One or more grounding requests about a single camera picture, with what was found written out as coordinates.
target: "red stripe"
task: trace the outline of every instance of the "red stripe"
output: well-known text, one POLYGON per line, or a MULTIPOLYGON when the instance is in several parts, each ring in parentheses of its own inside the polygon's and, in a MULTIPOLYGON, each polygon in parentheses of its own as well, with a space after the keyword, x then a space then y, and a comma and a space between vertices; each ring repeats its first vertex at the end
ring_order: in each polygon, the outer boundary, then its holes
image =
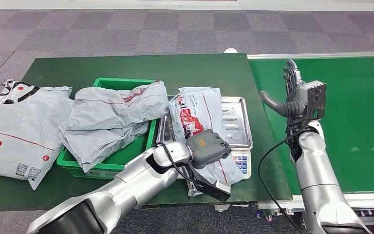
POLYGON ((223 165, 222 165, 222 163, 220 162, 220 160, 219 160, 219 164, 220 164, 220 166, 222 167, 222 172, 223 172, 224 180, 225 180, 225 182, 227 183, 227 179, 226 179, 226 177, 225 177, 225 173, 224 173, 223 165))
MULTIPOLYGON (((139 99, 135 100, 134 102, 129 101, 129 102, 127 102, 127 103, 129 103, 129 106, 130 106, 130 105, 133 105, 134 103, 136 103, 136 102, 138 102, 138 101, 140 101, 140 100, 146 99, 146 98, 151 97, 151 96, 167 97, 167 96, 165 96, 165 95, 156 95, 156 94, 152 94, 152 95, 148 95, 148 96, 140 97, 139 99)), ((94 100, 88 100, 88 101, 101 101, 101 102, 103 102, 103 103, 105 103, 105 104, 108 104, 108 105, 112 105, 112 104, 126 105, 126 104, 127 104, 127 103, 118 103, 118 102, 106 102, 106 101, 104 101, 104 100, 100 100, 100 99, 94 99, 94 100)))
POLYGON ((201 95, 203 96, 204 104, 206 105, 206 108, 207 108, 208 117, 210 118, 210 126, 211 126, 211 129, 213 130, 213 121, 211 121, 211 115, 210 115, 210 111, 208 111, 208 106, 207 106, 206 98, 204 97, 204 94, 203 94, 203 93, 201 93, 201 95))
POLYGON ((105 103, 105 104, 108 104, 108 105, 111 105, 111 104, 119 104, 118 102, 106 102, 106 101, 104 101, 104 100, 98 100, 98 99, 96 99, 96 100, 88 100, 88 101, 101 101, 101 102, 103 102, 103 103, 105 103))
POLYGON ((40 145, 40 144, 35 143, 35 142, 32 142, 32 141, 28 141, 28 140, 22 139, 22 138, 17 137, 17 136, 13 136, 13 135, 5 134, 5 133, 0 133, 0 135, 4 135, 4 136, 8 136, 8 137, 13 137, 13 138, 16 138, 16 139, 18 139, 18 140, 23 140, 23 141, 25 141, 25 142, 28 142, 28 143, 31 143, 31 144, 34 144, 34 145, 40 146, 40 147, 42 147, 42 148, 44 148, 44 149, 54 151, 54 149, 51 149, 51 148, 45 147, 45 146, 43 146, 43 145, 40 145))
MULTIPOLYGON (((204 97, 204 94, 203 94, 203 93, 201 93, 201 95, 203 96, 204 104, 206 105, 206 108, 207 108, 208 117, 210 118, 211 129, 213 130, 213 121, 211 120, 211 115, 210 115, 210 111, 208 110, 208 106, 207 106, 206 98, 204 97)), ((227 183, 227 179, 226 179, 226 177, 225 177, 225 173, 224 173, 223 165, 222 165, 222 163, 220 162, 220 160, 219 160, 218 162, 219 162, 219 164, 220 164, 220 167, 222 168, 222 172, 223 172, 224 180, 225 180, 225 182, 227 183)))

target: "green table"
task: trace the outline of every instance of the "green table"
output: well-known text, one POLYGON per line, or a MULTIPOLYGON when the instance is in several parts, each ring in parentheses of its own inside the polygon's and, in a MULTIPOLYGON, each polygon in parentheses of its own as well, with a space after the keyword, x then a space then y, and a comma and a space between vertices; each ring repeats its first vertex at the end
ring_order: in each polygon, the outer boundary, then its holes
MULTIPOLYGON (((163 80, 169 95, 182 86, 212 86, 220 87, 223 96, 244 97, 254 143, 253 172, 250 179, 233 185, 228 203, 258 201, 259 208, 268 209, 274 206, 257 179, 256 167, 260 155, 285 136, 285 119, 263 108, 257 93, 267 90, 272 97, 284 100, 281 68, 286 58, 296 59, 304 80, 328 83, 321 124, 329 158, 349 204, 374 207, 374 54, 44 58, 35 60, 23 81, 37 86, 69 85, 77 91, 91 86, 97 77, 149 78, 163 80)), ((303 206, 286 146, 267 158, 262 173, 283 207, 303 206)), ((106 182, 72 177, 57 165, 36 191, 26 181, 0 176, 0 210, 49 209, 106 182)), ((180 180, 149 205, 218 204, 205 195, 189 198, 186 194, 185 182, 180 180)))
MULTIPOLYGON (((183 86, 210 86, 220 87, 223 96, 245 98, 254 144, 251 151, 253 175, 232 186, 227 202, 270 200, 258 180, 256 167, 259 157, 274 141, 246 54, 40 58, 34 61, 22 81, 40 87, 72 86, 76 92, 92 86, 98 77, 160 79, 169 95, 176 94, 177 88, 183 86)), ((269 174, 267 184, 277 199, 291 200, 279 154, 269 157, 263 173, 269 174)), ((56 164, 36 191, 32 191, 27 181, 0 176, 0 210, 50 209, 71 196, 87 193, 107 182, 73 177, 56 164)), ((219 202, 206 195, 188 197, 183 180, 177 180, 149 201, 151 206, 176 204, 219 202)))
MULTIPOLYGON (((305 81, 328 84, 326 113, 320 121, 327 153, 351 206, 374 207, 374 53, 248 56, 259 90, 284 101, 281 68, 293 58, 305 81)), ((265 106, 275 141, 286 137, 285 118, 265 106)), ((278 149, 295 204, 299 183, 287 145, 278 149)))

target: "gray carpet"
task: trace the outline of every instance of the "gray carpet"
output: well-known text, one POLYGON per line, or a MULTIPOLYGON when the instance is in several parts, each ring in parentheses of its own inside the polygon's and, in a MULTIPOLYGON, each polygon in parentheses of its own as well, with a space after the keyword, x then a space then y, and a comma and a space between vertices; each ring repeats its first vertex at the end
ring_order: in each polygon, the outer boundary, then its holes
MULTIPOLYGON (((0 83, 35 58, 374 51, 374 12, 0 10, 0 83)), ((24 233, 42 211, 0 212, 0 234, 24 233)), ((114 233, 296 233, 283 217, 212 206, 133 211, 114 233)))

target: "black cable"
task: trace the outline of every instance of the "black cable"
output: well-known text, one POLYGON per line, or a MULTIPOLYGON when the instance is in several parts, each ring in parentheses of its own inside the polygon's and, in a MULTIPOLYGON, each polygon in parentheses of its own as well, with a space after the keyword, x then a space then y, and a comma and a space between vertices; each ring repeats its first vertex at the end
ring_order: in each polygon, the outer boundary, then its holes
POLYGON ((269 194, 269 196, 272 198, 272 200, 275 202, 275 204, 277 205, 277 207, 279 208, 280 212, 290 221, 290 223, 292 223, 293 227, 296 228, 296 230, 300 233, 300 234, 303 234, 302 230, 300 230, 300 228, 297 227, 297 225, 293 222, 293 220, 286 214, 286 212, 284 211, 284 209, 279 205, 279 203, 277 202, 277 200, 273 197, 272 193, 269 191, 269 189, 267 188, 263 178, 262 178, 262 175, 260 173, 260 166, 262 165, 262 162, 263 160, 269 155, 269 153, 271 153, 273 150, 275 150, 277 147, 279 147, 280 145, 282 145, 283 143, 287 142, 289 139, 293 138, 294 136, 296 136, 297 134, 299 134, 304 128, 307 127, 307 125, 309 124, 310 121, 308 121, 307 123, 305 123, 299 130, 297 130, 296 132, 294 132, 292 135, 286 137, 285 139, 281 140, 279 143, 277 143, 276 145, 274 145, 272 148, 270 148, 266 153, 264 153, 264 155, 262 156, 262 158, 260 159, 259 161, 259 164, 257 166, 257 173, 259 174, 259 178, 260 178, 260 181, 262 181, 262 184, 264 186, 264 188, 266 189, 267 193, 269 194))
POLYGON ((185 175, 184 173, 182 173, 182 172, 180 171, 180 169, 178 168, 178 166, 175 164, 173 158, 171 157, 170 151, 168 150, 167 146, 166 146, 164 143, 162 143, 162 142, 157 142, 157 143, 154 145, 154 147, 157 147, 158 145, 161 145, 161 146, 163 147, 164 151, 166 152, 166 155, 167 155, 168 159, 169 159, 170 162, 173 164, 173 167, 175 168, 175 170, 176 170, 176 171, 177 171, 177 172, 178 172, 182 177, 184 177, 184 179, 186 179, 186 180, 188 180, 188 181, 191 181, 191 182, 193 182, 193 183, 198 183, 198 181, 196 181, 196 180, 194 180, 194 179, 188 177, 187 175, 185 175))

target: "crumpled plastic bag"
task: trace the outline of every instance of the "crumpled plastic bag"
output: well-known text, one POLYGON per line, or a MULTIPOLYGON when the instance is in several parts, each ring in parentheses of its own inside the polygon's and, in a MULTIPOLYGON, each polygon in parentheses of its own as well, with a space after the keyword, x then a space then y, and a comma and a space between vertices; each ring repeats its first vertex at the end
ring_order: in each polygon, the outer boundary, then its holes
POLYGON ((38 88, 9 79, 0 93, 0 175, 35 190, 58 156, 58 125, 71 111, 70 87, 38 88))
POLYGON ((162 81, 133 90, 84 88, 76 93, 68 120, 59 126, 60 137, 86 173, 145 134, 149 120, 167 114, 162 81))
MULTIPOLYGON (((220 89, 185 87, 178 91, 179 93, 170 100, 170 114, 176 141, 186 142, 190 136, 212 129, 228 142, 220 89)), ((210 183, 220 180, 234 184, 244 178, 231 154, 196 171, 210 183)))
POLYGON ((168 113, 162 81, 133 90, 84 88, 75 95, 66 130, 126 128, 168 113))
POLYGON ((86 173, 115 151, 145 134, 148 125, 148 122, 144 122, 129 128, 71 131, 60 125, 59 129, 62 143, 86 173))

